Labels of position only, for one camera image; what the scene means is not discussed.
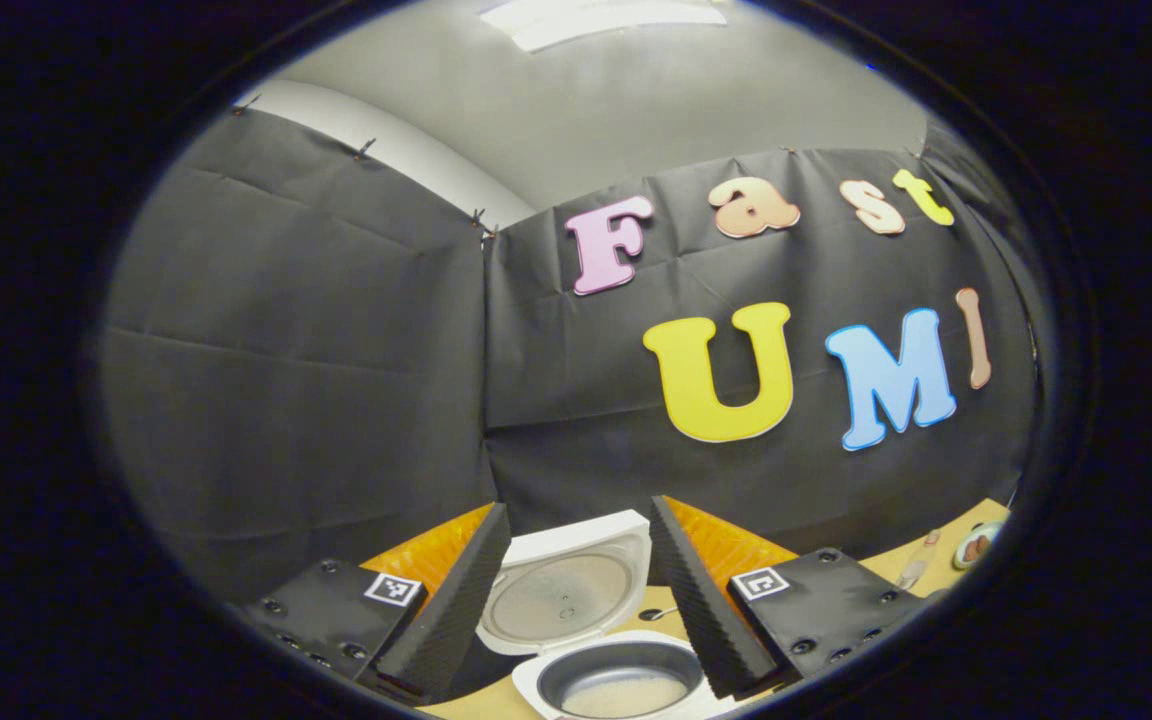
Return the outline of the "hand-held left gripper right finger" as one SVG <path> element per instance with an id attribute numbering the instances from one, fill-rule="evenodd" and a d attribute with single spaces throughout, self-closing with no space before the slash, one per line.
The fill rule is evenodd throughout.
<path id="1" fill-rule="evenodd" d="M 675 498 L 652 498 L 650 533 L 721 698 L 744 700 L 823 673 L 925 606 L 841 550 L 797 555 Z"/>

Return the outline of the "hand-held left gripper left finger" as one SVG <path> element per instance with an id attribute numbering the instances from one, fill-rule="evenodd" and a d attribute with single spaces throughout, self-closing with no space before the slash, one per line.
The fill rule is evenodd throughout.
<path id="1" fill-rule="evenodd" d="M 347 682 L 401 703 L 445 702 L 509 541 L 506 506 L 484 505 L 361 564 L 312 562 L 241 612 Z"/>

